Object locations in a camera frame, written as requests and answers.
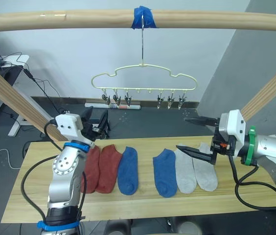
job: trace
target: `blue sock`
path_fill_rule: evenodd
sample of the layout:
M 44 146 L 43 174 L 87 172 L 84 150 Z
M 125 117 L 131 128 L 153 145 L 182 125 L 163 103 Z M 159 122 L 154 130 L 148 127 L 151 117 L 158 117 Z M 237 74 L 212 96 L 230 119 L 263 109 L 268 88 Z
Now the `blue sock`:
M 126 147 L 117 171 L 117 183 L 121 193 L 132 195 L 138 189 L 138 157 L 134 148 Z
M 153 158 L 154 181 L 162 197 L 172 197 L 177 192 L 175 153 L 164 149 Z

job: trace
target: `metal hook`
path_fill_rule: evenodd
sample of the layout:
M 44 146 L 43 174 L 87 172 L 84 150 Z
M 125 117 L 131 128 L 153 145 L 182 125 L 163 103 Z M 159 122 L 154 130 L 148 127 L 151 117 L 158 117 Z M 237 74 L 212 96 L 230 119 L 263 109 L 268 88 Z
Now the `metal hook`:
M 130 106 L 130 102 L 132 101 L 132 96 L 129 97 L 128 91 L 126 93 L 127 93 L 127 96 L 125 96 L 125 101 L 127 103 L 127 106 L 129 107 Z
M 160 93 L 160 96 L 158 95 L 158 109 L 161 107 L 161 104 L 162 104 L 162 102 L 164 100 L 164 97 L 161 98 L 161 96 L 162 96 L 162 92 Z
M 107 105 L 110 105 L 110 103 L 111 103 L 110 96 L 107 95 L 105 89 L 103 89 L 103 93 L 104 93 L 104 94 L 102 95 L 102 99 L 105 101 L 105 103 L 106 103 Z
M 179 96 L 179 101 L 178 101 L 178 109 L 181 109 L 182 105 L 184 104 L 184 102 L 186 101 L 187 99 L 187 96 L 185 96 L 186 93 L 183 94 L 182 98 L 181 96 Z
M 167 109 L 171 108 L 171 106 L 172 106 L 172 104 L 173 104 L 173 102 L 175 100 L 175 98 L 173 98 L 173 94 L 174 94 L 174 91 L 172 91 L 171 97 L 168 96 L 168 98 L 167 98 Z
M 116 89 L 114 91 L 115 91 L 115 95 L 113 95 L 113 100 L 115 101 L 116 105 L 119 106 L 120 105 L 120 98 L 121 97 L 118 97 Z
M 143 14 L 141 16 L 141 65 L 143 66 L 143 28 L 144 28 L 144 19 Z

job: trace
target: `green ring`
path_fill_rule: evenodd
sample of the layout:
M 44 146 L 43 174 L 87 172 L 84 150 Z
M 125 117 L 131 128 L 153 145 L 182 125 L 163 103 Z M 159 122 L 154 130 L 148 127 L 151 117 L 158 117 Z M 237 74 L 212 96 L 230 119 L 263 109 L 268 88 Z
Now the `green ring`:
M 255 126 L 251 126 L 248 134 L 249 134 L 249 148 L 248 148 L 248 153 L 247 153 L 245 165 L 250 165 L 251 164 L 253 151 L 254 151 L 254 146 L 255 146 Z

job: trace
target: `red sock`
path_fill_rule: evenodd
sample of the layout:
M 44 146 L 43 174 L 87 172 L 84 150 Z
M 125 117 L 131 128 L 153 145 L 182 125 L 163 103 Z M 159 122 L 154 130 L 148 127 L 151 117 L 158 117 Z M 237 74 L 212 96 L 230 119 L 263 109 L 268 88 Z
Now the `red sock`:
M 95 146 L 93 149 L 89 150 L 87 153 L 86 166 L 84 172 L 87 179 L 87 189 L 86 193 L 94 192 L 95 188 L 98 185 L 99 181 L 99 157 L 100 149 L 98 146 Z M 81 177 L 81 192 L 84 191 L 84 177 Z
M 122 155 L 117 152 L 114 144 L 105 146 L 100 155 L 99 168 L 100 177 L 97 188 L 95 189 L 100 193 L 112 192 L 117 178 L 118 164 Z

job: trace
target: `sock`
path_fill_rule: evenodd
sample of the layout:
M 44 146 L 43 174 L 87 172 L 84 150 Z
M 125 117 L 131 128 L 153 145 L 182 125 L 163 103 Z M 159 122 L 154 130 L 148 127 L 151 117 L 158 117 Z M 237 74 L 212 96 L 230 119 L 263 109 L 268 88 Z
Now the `sock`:
M 138 157 L 134 148 L 126 147 L 117 172 L 117 183 L 121 193 L 132 195 L 138 189 Z
M 122 155 L 117 152 L 114 144 L 105 146 L 100 155 L 99 169 L 100 177 L 97 188 L 95 189 L 100 193 L 112 192 L 117 177 L 117 168 Z
M 87 188 L 86 193 L 94 192 L 95 188 L 98 185 L 99 181 L 99 158 L 100 158 L 100 148 L 95 146 L 93 149 L 90 149 L 87 153 L 86 166 L 84 173 L 86 174 Z M 81 188 L 80 191 L 84 191 L 84 177 L 81 177 Z
M 182 193 L 192 193 L 197 186 L 195 171 L 193 169 L 192 157 L 179 149 L 175 150 L 176 181 Z
M 157 191 L 162 197 L 172 197 L 176 194 L 175 154 L 164 149 L 160 155 L 153 158 L 154 181 Z
M 200 152 L 211 153 L 207 143 L 201 143 Z M 193 158 L 193 167 L 195 169 L 196 179 L 200 188 L 205 191 L 214 191 L 217 188 L 217 176 L 214 170 L 214 165 Z

